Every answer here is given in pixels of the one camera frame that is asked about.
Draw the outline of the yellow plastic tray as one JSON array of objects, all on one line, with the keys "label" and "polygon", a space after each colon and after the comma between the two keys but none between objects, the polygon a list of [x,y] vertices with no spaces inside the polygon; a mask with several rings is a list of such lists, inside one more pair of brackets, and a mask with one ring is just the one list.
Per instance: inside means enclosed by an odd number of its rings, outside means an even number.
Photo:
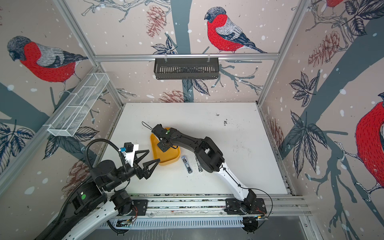
[{"label": "yellow plastic tray", "polygon": [[177,162],[181,157],[181,149],[180,148],[170,148],[166,152],[162,152],[158,147],[158,143],[160,142],[158,138],[152,133],[150,136],[152,153],[154,159],[160,159],[159,165],[166,166],[172,163]]}]

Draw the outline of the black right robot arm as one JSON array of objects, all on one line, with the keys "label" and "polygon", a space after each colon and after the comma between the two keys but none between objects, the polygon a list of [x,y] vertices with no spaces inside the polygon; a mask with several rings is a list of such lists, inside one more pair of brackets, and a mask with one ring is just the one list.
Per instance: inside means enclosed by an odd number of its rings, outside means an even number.
[{"label": "black right robot arm", "polygon": [[171,147],[181,147],[193,152],[203,170],[218,175],[229,186],[235,197],[235,205],[228,204],[225,212],[245,215],[259,211],[256,193],[234,175],[225,162],[222,151],[211,138],[194,138],[174,128],[167,130],[161,124],[152,128],[152,133],[159,140],[158,147],[162,152]]}]

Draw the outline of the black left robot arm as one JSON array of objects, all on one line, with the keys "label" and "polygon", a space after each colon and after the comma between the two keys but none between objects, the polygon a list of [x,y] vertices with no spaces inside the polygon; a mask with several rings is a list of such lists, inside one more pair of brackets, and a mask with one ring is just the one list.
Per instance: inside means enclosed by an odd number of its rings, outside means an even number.
[{"label": "black left robot arm", "polygon": [[[117,151],[122,166],[116,168],[112,160],[100,162],[93,167],[89,158],[91,145],[103,142]],[[132,200],[125,189],[115,190],[120,184],[131,181],[133,176],[138,179],[148,179],[160,159],[143,163],[139,162],[149,154],[149,150],[134,150],[132,143],[125,143],[118,148],[106,139],[95,139],[89,142],[85,149],[86,163],[89,165],[89,176],[80,183],[65,200],[58,216],[37,236],[38,240],[61,240],[82,219],[92,213],[100,204],[112,204],[113,213],[121,216],[133,215],[135,221],[140,213],[145,213],[146,204]]]}]

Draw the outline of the light blue stapler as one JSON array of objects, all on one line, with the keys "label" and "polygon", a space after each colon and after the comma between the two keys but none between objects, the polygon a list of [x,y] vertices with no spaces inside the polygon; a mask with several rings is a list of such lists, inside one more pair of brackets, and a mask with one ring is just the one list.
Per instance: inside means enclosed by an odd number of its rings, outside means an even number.
[{"label": "light blue stapler", "polygon": [[186,156],[182,156],[181,159],[182,159],[182,161],[183,161],[183,163],[184,163],[188,173],[191,174],[193,172],[193,170],[192,170],[192,168],[191,168],[191,166],[189,164],[189,161],[188,161],[187,157]]}]

